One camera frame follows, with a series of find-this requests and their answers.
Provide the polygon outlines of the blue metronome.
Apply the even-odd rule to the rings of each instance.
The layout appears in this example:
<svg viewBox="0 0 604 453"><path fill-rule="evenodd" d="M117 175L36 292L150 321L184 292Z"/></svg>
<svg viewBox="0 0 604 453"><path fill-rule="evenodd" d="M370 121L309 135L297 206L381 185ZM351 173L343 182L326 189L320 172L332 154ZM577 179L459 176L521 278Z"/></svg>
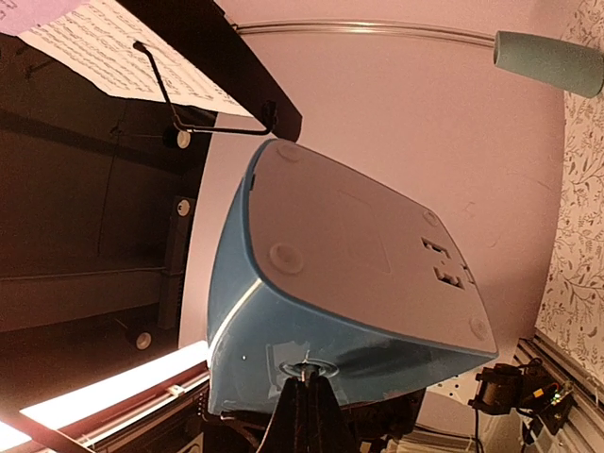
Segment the blue metronome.
<svg viewBox="0 0 604 453"><path fill-rule="evenodd" d="M497 357L468 264L431 210L282 140L251 157L211 273L209 410L271 413L305 365L343 405Z"/></svg>

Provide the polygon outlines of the purple sheet music page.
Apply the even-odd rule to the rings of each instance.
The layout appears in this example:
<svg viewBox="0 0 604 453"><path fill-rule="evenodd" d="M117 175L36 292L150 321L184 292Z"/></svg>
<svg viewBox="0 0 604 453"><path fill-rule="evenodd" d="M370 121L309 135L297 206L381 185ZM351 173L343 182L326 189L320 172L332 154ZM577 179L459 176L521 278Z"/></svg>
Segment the purple sheet music page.
<svg viewBox="0 0 604 453"><path fill-rule="evenodd" d="M0 0L0 32L9 36L46 25L85 5L82 0Z"/></svg>

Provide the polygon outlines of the black music stand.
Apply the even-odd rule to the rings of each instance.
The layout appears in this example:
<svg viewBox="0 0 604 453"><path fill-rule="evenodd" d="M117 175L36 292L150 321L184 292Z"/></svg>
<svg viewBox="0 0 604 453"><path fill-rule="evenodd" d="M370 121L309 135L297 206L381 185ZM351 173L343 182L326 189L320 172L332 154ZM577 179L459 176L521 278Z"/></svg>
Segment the black music stand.
<svg viewBox="0 0 604 453"><path fill-rule="evenodd" d="M159 326L176 200L194 196L210 138L165 145L168 110L102 94L21 40L1 39L1 354L116 347Z"/></svg>

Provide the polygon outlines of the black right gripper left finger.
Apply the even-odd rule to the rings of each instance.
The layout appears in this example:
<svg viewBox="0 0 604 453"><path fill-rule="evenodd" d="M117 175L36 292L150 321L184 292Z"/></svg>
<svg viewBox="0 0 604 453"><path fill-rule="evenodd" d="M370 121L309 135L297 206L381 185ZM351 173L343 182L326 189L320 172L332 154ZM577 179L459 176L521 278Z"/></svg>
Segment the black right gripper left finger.
<svg viewBox="0 0 604 453"><path fill-rule="evenodd" d="M307 403L305 383L288 378L260 443L260 453L308 451Z"/></svg>

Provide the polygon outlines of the sheet music booklet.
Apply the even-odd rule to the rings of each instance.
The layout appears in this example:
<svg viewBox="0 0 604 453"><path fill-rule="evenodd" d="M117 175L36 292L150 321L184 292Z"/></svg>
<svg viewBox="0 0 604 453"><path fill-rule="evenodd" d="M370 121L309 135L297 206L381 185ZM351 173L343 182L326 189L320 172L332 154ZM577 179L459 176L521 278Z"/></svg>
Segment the sheet music booklet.
<svg viewBox="0 0 604 453"><path fill-rule="evenodd" d="M156 62L170 100L231 115L250 113L116 1L86 1L18 37L87 78L110 96L162 102L141 42Z"/></svg>

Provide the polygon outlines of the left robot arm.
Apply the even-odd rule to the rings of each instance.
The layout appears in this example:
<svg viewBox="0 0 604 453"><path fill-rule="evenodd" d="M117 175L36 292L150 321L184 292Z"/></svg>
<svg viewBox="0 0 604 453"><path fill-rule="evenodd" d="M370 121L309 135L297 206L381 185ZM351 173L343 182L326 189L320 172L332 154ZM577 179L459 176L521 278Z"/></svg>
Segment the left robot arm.
<svg viewBox="0 0 604 453"><path fill-rule="evenodd" d="M327 378L305 365L289 377L267 413L210 411L210 390L198 403L202 420L230 428L249 452L535 452L539 437L558 433L575 402L573 386L556 380L539 359L481 369L477 393L468 401L467 433L454 431L451 404L426 389L374 403L341 406Z"/></svg>

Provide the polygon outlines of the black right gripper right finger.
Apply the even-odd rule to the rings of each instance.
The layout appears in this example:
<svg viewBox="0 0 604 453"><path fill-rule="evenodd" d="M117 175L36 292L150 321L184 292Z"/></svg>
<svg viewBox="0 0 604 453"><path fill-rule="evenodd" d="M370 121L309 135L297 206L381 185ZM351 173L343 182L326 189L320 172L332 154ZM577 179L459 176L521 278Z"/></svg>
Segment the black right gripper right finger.
<svg viewBox="0 0 604 453"><path fill-rule="evenodd" d="M309 379L309 452L358 452L359 446L326 377Z"/></svg>

